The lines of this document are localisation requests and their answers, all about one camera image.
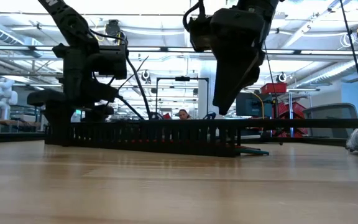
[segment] wooden table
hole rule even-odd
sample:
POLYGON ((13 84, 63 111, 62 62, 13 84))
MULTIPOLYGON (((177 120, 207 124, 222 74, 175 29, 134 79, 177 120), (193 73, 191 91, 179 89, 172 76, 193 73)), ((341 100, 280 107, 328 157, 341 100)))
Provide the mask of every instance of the wooden table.
POLYGON ((358 224, 358 157, 258 146, 270 156, 0 143, 0 223, 358 224))

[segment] person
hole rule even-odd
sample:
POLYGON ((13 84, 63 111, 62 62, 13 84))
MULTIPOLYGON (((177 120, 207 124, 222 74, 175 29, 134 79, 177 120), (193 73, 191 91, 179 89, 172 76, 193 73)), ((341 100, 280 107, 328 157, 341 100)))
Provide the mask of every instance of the person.
POLYGON ((191 119, 191 116, 187 113, 186 110, 182 109, 179 111, 179 118, 182 120, 191 119))

